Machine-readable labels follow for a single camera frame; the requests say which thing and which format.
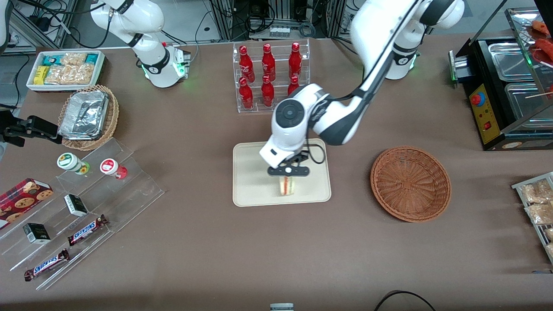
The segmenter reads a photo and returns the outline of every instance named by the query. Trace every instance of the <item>cookie box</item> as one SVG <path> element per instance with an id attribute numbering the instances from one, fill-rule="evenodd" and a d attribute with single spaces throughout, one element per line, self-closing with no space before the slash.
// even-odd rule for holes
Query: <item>cookie box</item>
<path id="1" fill-rule="evenodd" d="M 53 193 L 50 185 L 27 178 L 0 195 L 0 230 Z"/>

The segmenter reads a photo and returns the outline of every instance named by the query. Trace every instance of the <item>brown woven basket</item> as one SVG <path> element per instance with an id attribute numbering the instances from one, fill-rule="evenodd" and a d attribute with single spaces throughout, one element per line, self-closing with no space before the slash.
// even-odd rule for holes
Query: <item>brown woven basket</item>
<path id="1" fill-rule="evenodd" d="M 382 207 L 408 222 L 429 221 L 451 199 L 449 176 L 428 152 L 409 146 L 388 149 L 371 169 L 371 187 Z"/>
<path id="2" fill-rule="evenodd" d="M 89 86 L 82 90 L 78 90 L 77 93 L 92 91 L 103 91 L 109 96 L 109 103 L 106 112 L 106 120 L 104 121 L 103 134 L 98 140 L 95 141 L 70 141 L 69 139 L 64 138 L 61 143 L 66 147 L 78 149 L 81 151 L 94 150 L 105 144 L 115 132 L 115 128 L 117 127 L 117 118 L 119 117 L 119 103 L 117 102 L 117 98 L 115 98 L 110 89 L 102 85 Z M 71 98 L 71 96 L 65 101 L 65 105 L 61 109 L 60 117 L 58 118 L 58 126 L 61 125 L 61 121 L 64 119 L 65 110 L 67 109 L 67 104 L 69 103 L 69 99 Z"/>

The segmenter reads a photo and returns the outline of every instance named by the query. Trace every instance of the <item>coca-cola bottle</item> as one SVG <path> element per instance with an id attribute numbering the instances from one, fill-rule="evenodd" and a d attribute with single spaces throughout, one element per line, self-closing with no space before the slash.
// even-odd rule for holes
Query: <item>coca-cola bottle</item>
<path id="1" fill-rule="evenodd" d="M 261 93 L 263 94 L 263 104 L 265 107 L 272 107 L 273 100 L 275 99 L 275 88 L 271 83 L 269 75 L 263 76 L 263 85 L 261 86 Z"/>
<path id="2" fill-rule="evenodd" d="M 298 76 L 293 75 L 292 78 L 290 78 L 290 85 L 288 86 L 288 96 L 290 96 L 290 94 L 292 94 L 292 92 L 298 87 L 300 87 L 298 84 Z"/>
<path id="3" fill-rule="evenodd" d="M 301 76 L 301 54 L 300 44 L 298 42 L 292 43 L 292 53 L 288 59 L 289 71 L 288 75 L 292 78 L 294 75 Z"/>
<path id="4" fill-rule="evenodd" d="M 263 45 L 263 59 L 261 60 L 263 65 L 263 74 L 268 75 L 271 81 L 274 81 L 277 77 L 277 66 L 275 64 L 275 57 L 271 52 L 271 45 L 266 43 Z"/>
<path id="5" fill-rule="evenodd" d="M 253 109 L 253 92 L 248 85 L 248 81 L 245 77 L 240 77 L 240 88 L 238 92 L 240 93 L 240 99 L 242 100 L 242 106 L 244 109 L 251 110 Z"/>
<path id="6" fill-rule="evenodd" d="M 253 73 L 253 62 L 248 55 L 248 48 L 244 45 L 238 49 L 240 51 L 240 71 L 242 76 L 248 79 L 248 82 L 253 83 L 255 81 L 255 74 Z"/>

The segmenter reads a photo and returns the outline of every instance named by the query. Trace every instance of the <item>red switch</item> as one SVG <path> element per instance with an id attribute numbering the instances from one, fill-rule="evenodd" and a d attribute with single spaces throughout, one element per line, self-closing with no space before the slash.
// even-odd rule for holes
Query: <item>red switch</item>
<path id="1" fill-rule="evenodd" d="M 480 104 L 481 101 L 482 101 L 482 98 L 478 94 L 471 97 L 471 104 L 473 104 L 475 106 Z"/>

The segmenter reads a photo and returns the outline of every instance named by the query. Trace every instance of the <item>yellow control panel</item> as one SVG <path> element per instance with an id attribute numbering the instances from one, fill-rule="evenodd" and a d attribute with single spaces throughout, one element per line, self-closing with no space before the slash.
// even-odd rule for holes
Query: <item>yellow control panel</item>
<path id="1" fill-rule="evenodd" d="M 500 134 L 497 120 L 488 100 L 488 93 L 484 85 L 474 91 L 468 98 L 471 101 L 472 112 L 478 124 L 478 131 L 484 144 L 487 144 Z"/>

